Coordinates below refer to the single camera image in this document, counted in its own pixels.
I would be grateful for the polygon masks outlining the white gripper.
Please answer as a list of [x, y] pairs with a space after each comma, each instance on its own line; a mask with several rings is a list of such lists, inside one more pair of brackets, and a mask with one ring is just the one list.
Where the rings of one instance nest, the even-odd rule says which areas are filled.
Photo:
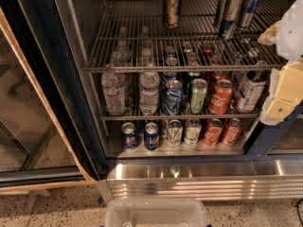
[[289, 116], [303, 100], [303, 0], [295, 0], [282, 19], [267, 28], [258, 43], [276, 44], [276, 52], [289, 62], [270, 75], [269, 95], [260, 122], [275, 126]]

